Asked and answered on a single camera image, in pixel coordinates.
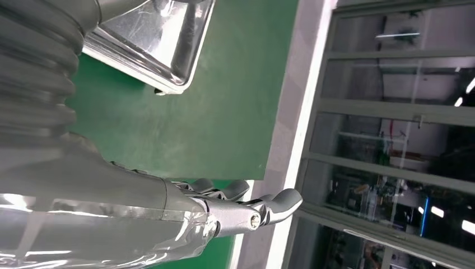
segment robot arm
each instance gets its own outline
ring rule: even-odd
[[[145,0],[0,0],[0,267],[142,268],[194,257],[300,205],[238,202],[244,181],[169,182],[105,161],[67,132],[83,37]]]

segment glass panel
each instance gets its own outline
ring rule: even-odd
[[[408,10],[338,21],[332,50],[473,49],[475,5]]]
[[[435,262],[426,261],[424,259],[414,257],[407,253],[392,250],[391,262],[389,269],[445,269],[442,265]]]
[[[321,113],[310,151],[475,181],[475,128]]]
[[[384,253],[380,244],[300,218],[289,268],[380,269]]]
[[[308,203],[475,252],[475,197],[465,193],[309,160],[302,195]]]
[[[475,105],[475,57],[330,61],[327,66],[323,98]]]

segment glass door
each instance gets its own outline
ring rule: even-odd
[[[395,2],[334,13],[288,245],[305,219],[381,261],[316,268],[475,264],[475,1]]]

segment fluorescent light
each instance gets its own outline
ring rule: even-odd
[[[412,35],[420,35],[420,33],[377,35],[376,38],[394,38],[394,37],[396,37],[396,36],[412,36]]]
[[[431,207],[431,212],[435,215],[438,215],[439,217],[444,217],[444,210],[442,210],[438,207],[432,206]]]
[[[463,102],[463,98],[460,97],[459,99],[457,99],[457,102],[455,102],[455,106],[459,107],[462,104],[462,102]]]
[[[467,94],[469,94],[473,88],[475,87],[475,77],[473,78],[472,82],[467,86],[467,90],[465,91]]]
[[[468,220],[462,222],[462,229],[475,235],[475,224]]]

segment metal bolt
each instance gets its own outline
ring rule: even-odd
[[[257,229],[257,228],[259,228],[259,225],[260,225],[260,216],[259,215],[253,215],[251,217],[251,227],[253,229]]]

